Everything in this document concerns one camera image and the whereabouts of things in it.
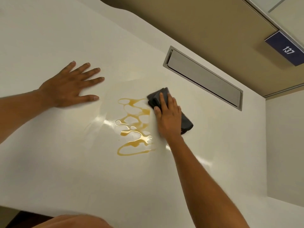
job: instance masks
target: bare skin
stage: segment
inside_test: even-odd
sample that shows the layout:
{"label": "bare skin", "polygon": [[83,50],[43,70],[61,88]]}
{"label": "bare skin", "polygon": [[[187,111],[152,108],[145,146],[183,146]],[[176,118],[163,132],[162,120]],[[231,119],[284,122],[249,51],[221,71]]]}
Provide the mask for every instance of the bare skin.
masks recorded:
{"label": "bare skin", "polygon": [[154,108],[159,133],[167,140],[178,172],[186,203],[196,228],[249,228],[240,211],[197,161],[180,134],[181,108],[162,93],[161,110]]}
{"label": "bare skin", "polygon": [[[25,94],[0,98],[0,143],[24,123],[52,107],[67,107],[96,101],[95,95],[79,96],[82,89],[104,81],[103,77],[87,80],[99,68],[84,72],[86,63],[74,71],[71,62],[39,89]],[[189,212],[196,228],[248,228],[245,219],[229,197],[197,161],[180,135],[181,108],[168,95],[168,107],[160,95],[162,112],[154,108],[158,130],[167,140],[176,163],[180,183]],[[101,218],[89,215],[63,215],[44,222],[36,228],[112,228]]]}

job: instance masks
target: number 137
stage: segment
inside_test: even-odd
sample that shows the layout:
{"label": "number 137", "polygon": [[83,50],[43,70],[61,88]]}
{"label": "number 137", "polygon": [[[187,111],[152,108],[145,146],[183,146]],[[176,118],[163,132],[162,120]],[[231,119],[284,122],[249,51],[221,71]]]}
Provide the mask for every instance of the number 137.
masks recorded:
{"label": "number 137", "polygon": [[285,53],[290,54],[290,53],[294,53],[294,50],[291,49],[289,46],[287,46],[285,49],[283,49]]}

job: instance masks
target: sign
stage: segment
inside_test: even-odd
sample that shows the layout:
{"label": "sign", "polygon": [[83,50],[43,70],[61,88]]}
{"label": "sign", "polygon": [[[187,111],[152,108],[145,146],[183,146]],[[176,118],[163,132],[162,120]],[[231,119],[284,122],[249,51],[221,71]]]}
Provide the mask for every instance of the sign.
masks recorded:
{"label": "sign", "polygon": [[304,63],[304,52],[299,49],[300,46],[296,46],[281,31],[278,31],[267,38],[265,42],[283,55],[283,57],[285,57],[293,65],[298,66]]}

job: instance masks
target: black cloth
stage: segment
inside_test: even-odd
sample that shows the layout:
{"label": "black cloth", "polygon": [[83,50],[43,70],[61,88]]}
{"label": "black cloth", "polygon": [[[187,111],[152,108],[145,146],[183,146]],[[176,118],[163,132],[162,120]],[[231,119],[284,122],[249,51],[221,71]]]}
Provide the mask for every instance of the black cloth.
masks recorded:
{"label": "black cloth", "polygon": [[[148,98],[148,104],[154,108],[155,106],[158,106],[161,109],[161,102],[159,100],[159,94],[163,93],[165,102],[168,106],[168,88],[162,88],[154,93],[151,93],[147,96]],[[186,133],[188,130],[191,130],[193,127],[192,122],[183,114],[181,113],[181,134]]]}

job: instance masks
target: spill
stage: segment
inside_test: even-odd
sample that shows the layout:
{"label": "spill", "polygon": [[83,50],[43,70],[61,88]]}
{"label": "spill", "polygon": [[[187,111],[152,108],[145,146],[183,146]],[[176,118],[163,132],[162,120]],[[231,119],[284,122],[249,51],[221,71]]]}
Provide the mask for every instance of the spill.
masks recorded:
{"label": "spill", "polygon": [[[128,103],[121,103],[120,101],[122,101],[122,100],[128,100],[129,102]],[[141,100],[145,100],[145,98],[142,98],[142,99],[121,98],[121,99],[118,100],[118,103],[123,105],[125,111],[126,111],[126,109],[125,109],[126,105],[129,105],[131,107],[140,109],[140,112],[137,113],[137,114],[130,114],[126,111],[127,116],[125,116],[122,119],[119,119],[115,122],[116,126],[126,126],[128,128],[127,130],[123,130],[120,133],[121,136],[127,136],[130,132],[135,132],[135,133],[140,134],[139,139],[137,139],[135,141],[127,142],[126,144],[119,147],[119,149],[117,150],[117,154],[119,156],[131,156],[131,155],[136,155],[136,154],[141,154],[141,153],[149,153],[150,151],[153,150],[153,149],[147,149],[145,151],[136,152],[136,153],[128,153],[128,154],[120,153],[120,150],[124,147],[127,147],[127,146],[137,147],[141,143],[143,143],[145,146],[148,146],[148,145],[151,144],[151,143],[148,143],[148,142],[152,140],[152,136],[145,136],[144,135],[144,131],[145,131],[144,129],[148,127],[149,123],[143,123],[139,119],[139,117],[142,116],[142,115],[150,115],[150,109],[145,109],[145,108],[134,105]],[[126,123],[125,119],[127,119],[128,117],[132,117],[134,119],[137,119],[137,122]]]}

